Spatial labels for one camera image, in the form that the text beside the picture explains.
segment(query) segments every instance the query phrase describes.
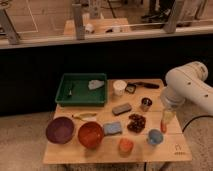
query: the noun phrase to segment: dark bowl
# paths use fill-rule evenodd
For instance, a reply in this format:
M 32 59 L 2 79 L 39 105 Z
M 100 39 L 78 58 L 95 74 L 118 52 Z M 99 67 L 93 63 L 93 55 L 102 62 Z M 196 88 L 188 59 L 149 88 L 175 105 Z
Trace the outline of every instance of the dark bowl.
M 67 117 L 58 117 L 47 126 L 46 137 L 52 143 L 65 144 L 72 139 L 73 132 L 73 121 Z
M 96 148 L 102 141 L 104 132 L 97 122 L 87 122 L 78 131 L 78 140 L 86 148 Z

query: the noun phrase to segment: green tray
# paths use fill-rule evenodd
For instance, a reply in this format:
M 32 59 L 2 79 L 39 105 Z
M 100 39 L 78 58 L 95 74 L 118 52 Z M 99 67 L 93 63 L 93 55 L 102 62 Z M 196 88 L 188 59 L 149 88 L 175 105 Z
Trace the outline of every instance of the green tray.
M 104 86 L 89 90 L 91 80 L 104 81 Z M 56 94 L 60 106 L 104 106 L 107 101 L 107 77 L 104 73 L 65 73 Z

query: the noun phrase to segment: gray floor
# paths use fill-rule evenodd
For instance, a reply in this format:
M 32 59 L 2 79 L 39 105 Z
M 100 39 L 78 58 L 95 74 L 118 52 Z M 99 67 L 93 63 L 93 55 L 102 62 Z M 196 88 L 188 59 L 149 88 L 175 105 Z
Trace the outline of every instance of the gray floor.
M 192 117 L 206 114 L 186 102 L 178 111 L 183 127 Z M 45 128 L 53 112 L 0 117 L 0 171 L 63 171 L 58 165 L 43 165 L 46 146 Z M 172 163 L 169 171 L 213 171 L 213 119 L 194 121 L 185 131 L 192 151 L 191 162 Z M 148 170 L 158 170 L 162 163 L 148 163 Z M 73 171 L 142 171 L 143 163 L 71 165 Z
M 140 4 L 140 0 L 128 0 L 128 4 L 124 4 L 123 0 L 110 1 L 117 18 L 126 17 L 131 25 L 137 25 L 131 27 L 133 30 L 161 26 L 141 21 L 141 16 L 148 13 L 147 0 L 144 0 L 143 5 Z M 192 25 L 213 24 L 212 7 L 213 0 L 208 0 L 201 19 L 194 20 Z M 107 0 L 102 0 L 101 11 L 104 18 L 113 18 Z M 63 35 L 66 21 L 72 18 L 71 0 L 13 0 L 7 12 L 22 39 Z M 88 13 L 88 7 L 83 7 L 83 13 Z

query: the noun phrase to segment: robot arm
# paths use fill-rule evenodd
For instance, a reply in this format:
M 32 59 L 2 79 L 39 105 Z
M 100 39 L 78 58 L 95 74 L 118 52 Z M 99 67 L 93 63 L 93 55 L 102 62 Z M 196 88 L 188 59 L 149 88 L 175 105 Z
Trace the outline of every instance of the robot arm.
M 170 70 L 166 74 L 167 87 L 161 93 L 165 108 L 176 110 L 189 99 L 213 115 L 213 88 L 204 83 L 207 77 L 208 69 L 201 62 Z

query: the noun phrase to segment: blue cup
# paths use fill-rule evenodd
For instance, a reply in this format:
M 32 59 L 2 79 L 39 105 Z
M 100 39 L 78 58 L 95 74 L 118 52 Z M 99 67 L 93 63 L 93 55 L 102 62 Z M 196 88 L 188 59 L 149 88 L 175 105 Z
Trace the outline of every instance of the blue cup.
M 155 145 L 162 143 L 162 141 L 163 141 L 163 134 L 159 130 L 152 129 L 149 131 L 147 142 L 150 145 L 155 146 Z

